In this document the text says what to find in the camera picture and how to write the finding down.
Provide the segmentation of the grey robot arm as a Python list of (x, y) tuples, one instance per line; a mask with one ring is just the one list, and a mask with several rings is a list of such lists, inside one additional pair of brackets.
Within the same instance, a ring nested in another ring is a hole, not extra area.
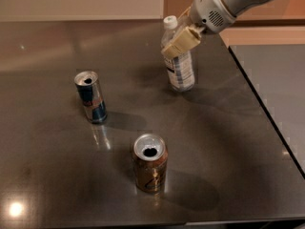
[(220, 33), (230, 27), (236, 18), (252, 7), (273, 0), (193, 0), (181, 15), (186, 22), (161, 53), (168, 59), (191, 50), (201, 42), (203, 31)]

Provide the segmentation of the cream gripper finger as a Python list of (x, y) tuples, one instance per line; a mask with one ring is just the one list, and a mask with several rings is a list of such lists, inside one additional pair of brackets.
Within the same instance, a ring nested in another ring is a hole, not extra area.
[(187, 7), (178, 17), (178, 23), (180, 25), (190, 25), (191, 19), (190, 19), (190, 7)]
[(201, 42), (202, 30), (198, 27), (187, 26), (177, 33), (161, 50), (163, 56), (168, 59), (190, 51)]

